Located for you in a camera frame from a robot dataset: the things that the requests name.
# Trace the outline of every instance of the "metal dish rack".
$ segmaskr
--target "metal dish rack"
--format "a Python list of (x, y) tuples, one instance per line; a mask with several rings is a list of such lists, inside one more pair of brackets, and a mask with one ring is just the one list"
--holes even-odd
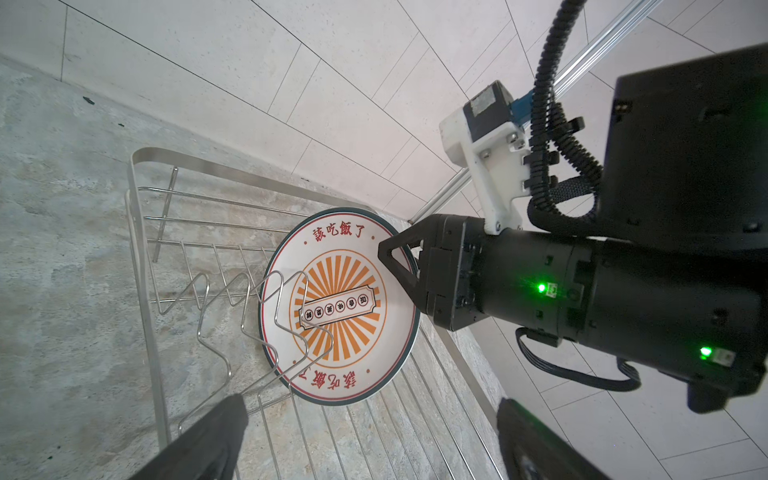
[[(297, 219), (328, 206), (371, 208), (153, 147), (134, 152), (128, 180), (160, 449), (225, 394), (242, 392), (250, 424), (238, 478), (506, 478), (493, 432), (452, 380), (426, 317), (390, 386), (353, 406), (297, 398), (264, 358), (253, 307), (279, 304), (283, 286), (306, 275), (270, 273), (281, 285), (262, 298), (275, 246)], [(265, 204), (245, 201), (255, 197)], [(292, 369), (282, 374), (289, 383), (300, 374)]]

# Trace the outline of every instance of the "orange sunburst pattern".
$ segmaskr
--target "orange sunburst pattern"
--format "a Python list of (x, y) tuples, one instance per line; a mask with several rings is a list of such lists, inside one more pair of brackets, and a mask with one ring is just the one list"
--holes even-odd
[(335, 340), (323, 359), (342, 362), (370, 349), (383, 324), (382, 285), (376, 270), (364, 258), (350, 255), (349, 251), (332, 251), (315, 259), (305, 271), (307, 280), (295, 289), (291, 310), (294, 330), (309, 343), (310, 353), (318, 356), (327, 351), (331, 347), (331, 337), (321, 329), (306, 327), (299, 321), (303, 302), (325, 299), (364, 286), (370, 288), (367, 291), (372, 291), (372, 308), (365, 314), (323, 324)]

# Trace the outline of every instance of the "gray stone surface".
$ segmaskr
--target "gray stone surface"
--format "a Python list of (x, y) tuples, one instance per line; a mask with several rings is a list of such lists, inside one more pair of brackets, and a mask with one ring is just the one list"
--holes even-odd
[[(133, 151), (144, 146), (165, 147), (327, 193), (262, 161), (0, 63), (0, 478), (127, 478), (157, 453), (124, 206), (127, 162)], [(167, 165), (137, 168), (140, 184), (166, 187), (169, 176)], [(324, 208), (188, 171), (180, 174), (177, 189), (205, 190), (305, 214)], [(162, 196), (142, 194), (141, 198), (145, 214), (160, 214)], [(179, 197), (174, 198), (170, 215), (285, 228), (300, 220), (239, 207), (211, 209)], [(388, 220), (398, 228), (406, 226), (401, 220)], [(147, 235), (155, 235), (156, 228), (148, 223)], [(169, 224), (165, 237), (265, 247), (275, 246), (280, 239), (272, 233), (179, 224)], [(187, 259), (193, 274), (208, 275), (211, 291), (222, 288), (224, 280), (212, 249), (189, 247)], [(220, 261), (227, 281), (244, 270), (239, 252), (220, 251)], [(266, 257), (248, 252), (246, 262), (253, 275), (261, 277)], [(189, 282), (184, 264), (180, 247), (162, 247), (160, 261), (154, 264), (162, 297), (178, 294)], [(256, 303), (250, 302), (245, 311), (252, 332), (256, 332), (255, 309)], [(195, 339), (199, 315), (194, 302), (179, 303), (166, 315), (156, 315), (174, 435), (182, 416), (226, 376), (223, 361)], [(232, 307), (225, 296), (205, 312), (202, 336), (227, 353), (233, 370), (230, 384), (214, 401), (269, 372), (260, 346), (239, 331), (242, 315), (243, 304)], [(426, 317), (422, 324), (414, 357), (435, 399), (410, 359), (405, 376), (397, 376), (382, 393), (349, 408), (322, 408), (302, 399), (296, 399), (295, 409), (290, 400), (266, 408), (264, 417), (282, 478), (343, 478), (345, 474), (377, 480), (450, 478), (441, 449), (454, 476), (469, 478), (447, 428), (456, 436), (476, 478), (497, 477), (424, 334), (500, 462), (491, 426)], [(274, 399), (285, 391), (275, 382), (263, 399)], [(247, 403), (256, 406), (256, 396), (247, 396)], [(239, 469), (243, 480), (276, 478), (260, 413), (250, 418)]]

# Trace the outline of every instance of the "white plate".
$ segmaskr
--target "white plate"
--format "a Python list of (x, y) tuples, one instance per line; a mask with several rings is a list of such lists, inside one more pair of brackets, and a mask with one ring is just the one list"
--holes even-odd
[[(379, 242), (397, 233), (371, 212), (335, 208), (304, 220), (277, 247), (267, 274), (278, 270), (287, 280), (303, 270), (309, 288), (305, 293), (304, 276), (283, 288), (277, 323), (290, 332), (275, 324), (277, 296), (260, 306), (259, 330), (278, 352), (276, 373), (287, 371), (281, 380), (292, 379), (297, 395), (322, 405), (348, 405), (378, 392), (402, 367), (419, 330), (419, 311), (377, 257)], [(392, 255), (415, 271), (410, 252)], [(279, 284), (272, 275), (263, 292), (269, 295)], [(333, 344), (300, 316), (329, 330)], [(304, 360), (297, 334), (309, 344)], [(264, 352), (274, 366), (273, 352), (266, 347)]]

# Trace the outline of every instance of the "white tile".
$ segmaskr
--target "white tile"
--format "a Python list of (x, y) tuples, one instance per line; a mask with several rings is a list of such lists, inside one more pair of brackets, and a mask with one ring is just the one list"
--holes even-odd
[(71, 6), (262, 111), (299, 41), (241, 0), (72, 0)]
[[(554, 376), (550, 373), (546, 373), (543, 370), (537, 369), (528, 360), (525, 360), (522, 352), (518, 348), (517, 339), (515, 338), (515, 330), (520, 327), (519, 325), (501, 319), (497, 319), (496, 323), (504, 334), (504, 337), (506, 337), (507, 341), (512, 346), (515, 354), (517, 354), (518, 358), (521, 359), (520, 361), (522, 362), (523, 367), (531, 376), (531, 379), (536, 385), (536, 388), (538, 388), (539, 392), (543, 392), (552, 388), (553, 386), (567, 382), (566, 379), (562, 379), (559, 376)], [(536, 342), (535, 340), (531, 340), (528, 337), (523, 338), (522, 341), (525, 343), (525, 346), (527, 346), (528, 349), (533, 352), (534, 355), (546, 360), (547, 362), (554, 363), (555, 365), (566, 369), (576, 370), (577, 372), (591, 372), (589, 365), (587, 365), (584, 359), (581, 358), (579, 352), (574, 348), (573, 343), (569, 342), (568, 340), (563, 340), (558, 348), (545, 345), (541, 342)]]
[(314, 73), (319, 62), (320, 58), (312, 53), (306, 45), (301, 44), (299, 46), (290, 63), (288, 72), (280, 84), (280, 89), (272, 100), (268, 110), (270, 115), (281, 121), (288, 121), (291, 113), (293, 113), (293, 108), (296, 107), (299, 97), (301, 97), (306, 84), (310, 82), (312, 73)]
[(291, 171), (309, 138), (69, 9), (64, 82)]
[[(624, 379), (616, 359), (578, 345), (594, 373), (610, 379)], [(632, 364), (640, 373), (642, 386), (633, 392), (612, 392), (616, 403), (657, 458), (682, 455), (696, 450), (745, 439), (746, 434), (724, 411), (705, 415), (687, 406), (687, 384), (655, 369)]]
[(512, 39), (475, 80), (467, 95), (473, 98), (493, 81), (500, 80), (514, 98), (524, 96), (533, 88), (533, 75), (528, 67), (520, 42)]
[[(579, 78), (576, 84), (559, 99), (568, 120), (584, 117), (584, 130), (574, 134), (576, 140), (586, 148), (599, 164), (605, 159), (608, 128), (611, 122), (611, 108), (614, 90), (592, 74)], [(570, 164), (560, 159), (561, 164)]]
[(752, 440), (729, 443), (662, 460), (672, 480), (704, 480), (768, 466)]
[(417, 32), (397, 2), (259, 0), (258, 4), (369, 98)]
[(728, 400), (726, 410), (757, 446), (768, 452), (768, 382), (763, 380), (754, 395)]
[(632, 0), (589, 0), (584, 5), (587, 14), (587, 34), (595, 38)]
[(462, 188), (462, 193), (465, 197), (467, 197), (467, 200), (473, 201), (475, 198), (478, 197), (478, 191), (475, 189), (475, 184), (472, 182), (472, 180), (469, 181), (468, 184)]
[(677, 17), (673, 18), (669, 22), (669, 28), (672, 28), (677, 33), (684, 35), (691, 29), (696, 23), (699, 22), (706, 14), (717, 7), (723, 0), (696, 0), (692, 4), (688, 5)]
[(445, 204), (445, 206), (438, 210), (436, 213), (446, 215), (462, 215), (466, 217), (478, 216), (477, 212), (475, 212), (475, 209), (472, 208), (472, 205), (469, 204), (461, 192), (453, 197), (451, 201)]
[(421, 207), (424, 207), (424, 204), (426, 204), (424, 200), (409, 194), (401, 188), (387, 206), (384, 207), (384, 211), (388, 214), (408, 220), (413, 217)]
[(399, 152), (397, 152), (397, 155), (389, 162), (389, 165), (386, 166), (384, 171), (382, 172), (382, 177), (386, 178), (387, 180), (392, 179), (392, 176), (395, 174), (397, 170), (400, 169), (400, 167), (408, 160), (408, 157), (411, 156), (413, 151), (421, 144), (420, 141), (416, 140), (415, 137), (410, 137), (408, 141), (406, 141), (406, 144), (402, 146)]
[(294, 173), (376, 208), (384, 208), (398, 190), (379, 175), (316, 141), (310, 143)]
[(417, 33), (373, 95), (372, 99), (378, 106), (381, 108), (386, 107), (397, 89), (400, 88), (400, 85), (406, 80), (428, 49), (427, 41), (422, 34)]
[(504, 387), (507, 397), (517, 400), (550, 430), (568, 440), (493, 319), (481, 320), (469, 329)]
[(442, 149), (439, 125), (466, 102), (462, 89), (429, 49), (389, 101), (386, 111), (432, 153), (449, 163)]
[(475, 211), (478, 213), (478, 215), (482, 216), (482, 207), (480, 205), (480, 198), (477, 197), (473, 201), (469, 202), (470, 205), (472, 205), (472, 208), (475, 209)]
[(512, 19), (515, 21), (515, 27), (518, 29), (518, 35), (520, 35), (525, 50), (528, 50), (539, 37), (549, 31), (560, 4), (561, 0), (538, 0), (536, 2), (507, 0), (509, 10), (512, 12)]
[(768, 2), (725, 0), (685, 34), (721, 52), (768, 41)]
[(66, 9), (57, 0), (0, 3), (0, 55), (61, 78)]
[(409, 139), (407, 131), (324, 61), (288, 124), (377, 174)]
[(506, 47), (514, 38), (517, 38), (517, 32), (515, 30), (515, 24), (510, 20), (498, 35), (496, 35), (496, 38), (493, 39), (491, 44), (480, 54), (477, 60), (475, 60), (475, 63), (472, 64), (469, 70), (467, 70), (467, 72), (458, 80), (458, 85), (462, 90), (467, 91), (467, 89), (475, 83), (475, 80), (477, 80), (480, 74), (488, 68), (494, 58), (498, 57), (498, 54), (500, 54), (504, 47)]
[(609, 478), (667, 478), (607, 392), (573, 402), (553, 414), (573, 447)]
[(696, 0), (664, 0), (648, 14), (653, 20), (669, 25), (677, 16)]
[[(544, 50), (544, 43), (546, 41), (547, 35), (542, 35), (536, 43), (525, 51), (528, 60), (531, 62), (531, 67), (533, 68), (534, 73), (538, 67), (538, 61), (541, 58), (541, 52)], [(584, 12), (582, 12), (576, 20), (576, 25), (574, 25), (574, 29), (571, 31), (571, 36), (568, 37), (568, 41), (565, 43), (563, 56), (560, 59), (560, 70), (565, 68), (565, 66), (568, 65), (568, 62), (573, 60), (581, 49), (587, 46), (587, 43), (587, 21)]]
[(399, 0), (458, 80), (509, 22), (503, 0)]
[(646, 18), (591, 71), (602, 81), (613, 86), (621, 75), (705, 55), (711, 55), (711, 52)]
[(748, 472), (735, 473), (724, 477), (717, 477), (717, 480), (765, 480), (768, 478), (768, 468), (758, 468)]
[(554, 410), (598, 392), (602, 392), (602, 390), (568, 380), (549, 390), (545, 390), (541, 393), (541, 396), (544, 397), (547, 406)]
[(420, 144), (390, 179), (422, 200), (429, 200), (454, 172), (427, 147)]

